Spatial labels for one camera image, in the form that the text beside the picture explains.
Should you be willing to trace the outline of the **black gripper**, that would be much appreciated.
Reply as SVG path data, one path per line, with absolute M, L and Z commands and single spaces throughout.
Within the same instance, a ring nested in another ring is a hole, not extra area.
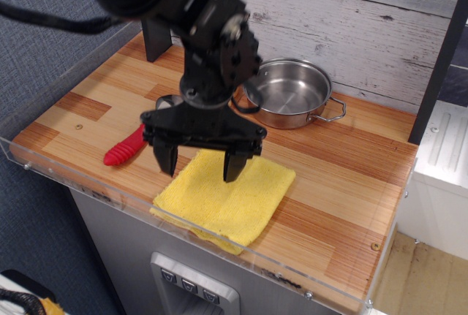
M 267 130 L 236 114 L 225 105 L 217 110 L 202 110 L 182 102 L 163 110 L 145 111 L 144 137 L 153 147 L 161 171 L 173 176 L 178 148 L 189 146 L 224 151 L 223 179 L 235 181 L 254 155 L 261 153 Z

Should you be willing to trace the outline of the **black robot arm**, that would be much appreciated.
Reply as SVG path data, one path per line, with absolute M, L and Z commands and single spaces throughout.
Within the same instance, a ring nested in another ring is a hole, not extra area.
M 175 172 L 178 148 L 224 152 L 223 178 L 237 179 L 260 154 L 266 131 L 230 108 L 235 90 L 260 71 L 258 42 L 242 0 L 97 0 L 117 18 L 152 20 L 184 46 L 181 102 L 145 112 L 143 137 L 162 172 Z

